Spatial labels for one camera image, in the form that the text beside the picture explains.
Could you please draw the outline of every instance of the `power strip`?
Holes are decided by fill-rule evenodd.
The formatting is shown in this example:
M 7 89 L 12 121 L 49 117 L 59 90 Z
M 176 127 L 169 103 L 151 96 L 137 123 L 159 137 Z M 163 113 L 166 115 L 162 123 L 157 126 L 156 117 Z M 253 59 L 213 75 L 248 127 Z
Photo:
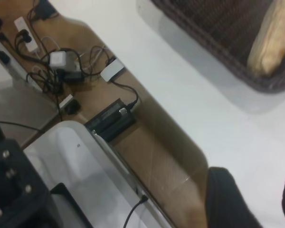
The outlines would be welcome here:
M 21 30 L 25 29 L 25 30 L 28 31 L 29 36 L 32 37 L 32 41 L 31 42 L 25 43 L 25 46 L 27 46 L 28 51 L 30 53 L 38 52 L 39 51 L 39 47 L 38 47 L 34 37 L 32 36 L 32 33 L 30 32 L 28 25 L 25 23 L 24 18 L 20 17 L 20 18 L 16 19 L 14 21 L 14 23 L 15 23 L 18 31 L 21 31 Z

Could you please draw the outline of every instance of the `white power adapter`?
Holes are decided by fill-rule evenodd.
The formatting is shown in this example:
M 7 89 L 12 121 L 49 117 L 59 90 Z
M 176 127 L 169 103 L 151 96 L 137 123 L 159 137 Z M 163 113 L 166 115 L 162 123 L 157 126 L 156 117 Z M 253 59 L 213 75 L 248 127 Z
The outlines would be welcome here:
M 50 53 L 49 65 L 53 69 L 64 69 L 68 72 L 76 71 L 74 59 L 65 51 L 54 51 Z
M 34 37 L 32 36 L 32 33 L 30 32 L 28 25 L 25 23 L 25 20 L 23 17 L 20 17 L 18 19 L 16 19 L 14 21 L 18 31 L 21 31 L 23 29 L 28 31 L 28 34 L 30 37 L 32 37 L 32 40 L 29 43 L 25 43 L 25 46 L 27 47 L 28 51 L 30 53 L 34 53 L 34 52 L 38 52 L 39 51 L 39 47 L 34 39 Z
M 116 59 L 112 63 L 110 63 L 101 73 L 101 77 L 108 82 L 112 77 L 117 75 L 122 69 L 124 69 L 124 65 Z

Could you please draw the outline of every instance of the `wicker basket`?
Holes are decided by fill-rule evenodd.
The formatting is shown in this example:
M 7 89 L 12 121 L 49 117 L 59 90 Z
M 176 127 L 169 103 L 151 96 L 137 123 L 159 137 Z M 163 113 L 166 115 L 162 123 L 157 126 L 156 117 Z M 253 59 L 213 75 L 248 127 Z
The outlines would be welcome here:
M 258 78 L 247 59 L 272 0 L 152 0 L 234 75 L 254 89 L 285 90 L 285 57 L 270 78 Z

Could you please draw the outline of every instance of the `wooden desk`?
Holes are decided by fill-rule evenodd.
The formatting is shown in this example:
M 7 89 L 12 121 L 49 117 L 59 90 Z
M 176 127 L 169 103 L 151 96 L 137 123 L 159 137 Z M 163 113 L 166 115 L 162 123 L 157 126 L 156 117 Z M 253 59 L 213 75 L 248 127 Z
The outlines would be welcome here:
M 0 1 L 0 18 L 4 21 L 2 32 L 11 41 L 17 33 L 14 20 L 20 16 L 26 19 L 31 7 L 32 0 Z M 98 37 L 82 23 L 60 16 L 38 21 L 34 25 L 40 37 L 50 35 L 61 47 L 84 51 L 93 45 L 102 45 Z M 49 49 L 55 48 L 50 42 L 46 42 L 46 45 Z M 34 64 L 23 61 L 16 55 L 15 58 L 27 71 L 31 71 Z M 97 65 L 98 69 L 102 69 L 104 64 L 105 57 L 102 56 Z M 203 201 L 207 163 L 199 148 L 179 129 L 130 72 L 121 75 L 117 82 L 136 88 L 140 95 L 140 103 L 134 111 L 137 123 L 111 144 L 178 227 L 206 227 Z M 76 120 L 83 124 L 117 98 L 121 98 L 125 103 L 135 98 L 131 91 L 107 84 L 101 78 L 93 82 L 87 80 L 83 84 L 71 85 L 69 89 L 82 108 L 76 115 L 64 116 L 64 120 Z
M 3 32 L 12 44 L 14 43 L 15 36 L 18 33 L 14 20 L 22 16 L 29 25 L 27 14 L 33 7 L 32 2 L 32 0 L 0 1 L 0 18 L 3 20 L 3 25 L 0 32 Z M 39 20 L 34 22 L 33 25 L 40 38 L 44 36 L 51 36 L 61 48 L 68 47 L 78 52 L 88 52 L 92 46 L 102 44 L 98 37 L 83 23 L 68 20 L 62 16 L 45 21 Z M 40 43 L 35 34 L 33 34 L 33 36 L 40 47 Z M 57 49 L 55 44 L 49 39 L 45 39 L 44 43 L 49 51 L 55 48 Z M 10 53 L 14 53 L 14 51 L 6 43 L 3 44 Z M 30 55 L 25 47 L 21 50 L 25 54 Z M 22 59 L 16 53 L 14 53 L 14 57 L 26 69 L 27 72 L 31 72 L 32 67 L 36 65 L 35 63 Z M 60 100 L 62 100 L 68 94 L 73 94 L 73 91 L 69 86 L 64 86 L 64 89 L 65 94 L 60 97 Z

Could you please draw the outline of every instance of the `black power adapter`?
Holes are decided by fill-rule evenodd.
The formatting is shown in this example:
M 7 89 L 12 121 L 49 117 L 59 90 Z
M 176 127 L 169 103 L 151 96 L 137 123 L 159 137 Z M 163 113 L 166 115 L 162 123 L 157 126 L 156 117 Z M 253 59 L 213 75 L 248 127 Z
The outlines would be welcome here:
M 85 123 L 85 127 L 110 142 L 117 135 L 135 123 L 131 111 L 121 99 L 116 100 L 94 118 Z

